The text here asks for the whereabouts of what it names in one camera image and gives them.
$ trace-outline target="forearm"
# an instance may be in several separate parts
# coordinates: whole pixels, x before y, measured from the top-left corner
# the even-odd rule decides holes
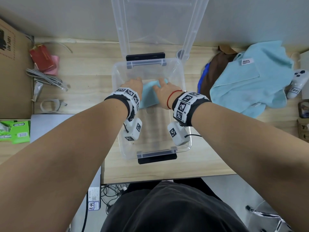
[[[126,117],[121,101],[106,100],[64,121],[0,165],[0,197],[6,199],[0,203],[0,227],[64,231]]]
[[[196,109],[192,125],[288,222],[307,223],[308,143],[213,103]]]

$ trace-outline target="plastic lid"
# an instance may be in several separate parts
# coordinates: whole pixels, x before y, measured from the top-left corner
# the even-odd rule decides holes
[[[179,45],[184,63],[193,45],[208,0],[112,0],[122,57],[164,52]],[[133,42],[145,43],[136,45]]]

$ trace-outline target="black pants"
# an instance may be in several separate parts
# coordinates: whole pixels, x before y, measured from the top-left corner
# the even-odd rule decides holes
[[[126,189],[123,194],[137,191],[137,190],[143,190],[143,189],[149,189],[152,190],[157,184],[159,184],[161,181],[153,181],[153,182],[141,182],[141,183],[130,183],[128,186],[128,189]],[[184,184],[187,186],[194,187],[196,189],[199,189],[200,191],[204,192],[205,194],[209,196],[213,196],[216,199],[222,201],[215,193],[207,186],[207,184],[203,181],[202,178],[186,178],[186,179],[177,179],[174,180],[175,183]]]

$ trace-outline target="wooden table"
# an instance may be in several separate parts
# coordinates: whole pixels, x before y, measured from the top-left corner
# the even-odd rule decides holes
[[[61,107],[61,114],[76,114],[103,101],[112,92],[112,66],[123,61],[118,42],[103,43],[66,43],[73,51],[68,52],[63,46],[49,44],[54,55],[60,56],[59,77],[70,85],[68,92],[44,85],[35,113],[41,113],[40,103],[46,98],[58,98],[68,105]],[[132,47],[144,47],[133,43]],[[174,58],[179,46],[165,45],[166,58]],[[196,91],[201,70],[216,54],[216,48],[193,46],[186,62],[185,81],[187,91]],[[266,109],[258,117],[288,133],[297,136],[296,119],[299,98],[288,101],[285,108]],[[18,152],[27,144],[12,145],[0,143],[0,163]],[[192,148],[178,154],[176,160],[139,165],[136,159],[125,160],[119,151],[118,138],[102,164],[102,183],[125,183],[157,179],[176,179],[202,177],[209,175],[234,174],[215,151],[200,137],[192,137]]]

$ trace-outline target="brown cloth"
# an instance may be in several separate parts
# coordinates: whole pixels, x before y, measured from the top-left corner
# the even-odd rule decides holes
[[[201,85],[201,94],[205,95],[210,100],[210,89],[219,76],[223,73],[227,64],[232,62],[237,55],[237,52],[234,51],[229,45],[220,45],[218,46],[218,50],[220,52],[211,60],[208,73]]]

